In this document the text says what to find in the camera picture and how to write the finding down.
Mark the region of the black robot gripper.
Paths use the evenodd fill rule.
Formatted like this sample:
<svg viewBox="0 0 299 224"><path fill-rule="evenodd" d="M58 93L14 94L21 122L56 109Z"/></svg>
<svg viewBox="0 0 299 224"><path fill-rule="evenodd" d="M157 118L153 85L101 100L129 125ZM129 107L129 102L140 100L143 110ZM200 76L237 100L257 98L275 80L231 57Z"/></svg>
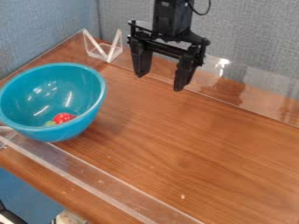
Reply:
<svg viewBox="0 0 299 224"><path fill-rule="evenodd" d="M179 59L173 90L189 84L211 42L192 32L193 0L153 0L152 22L131 19L128 44L137 77L149 73L153 53Z"/></svg>

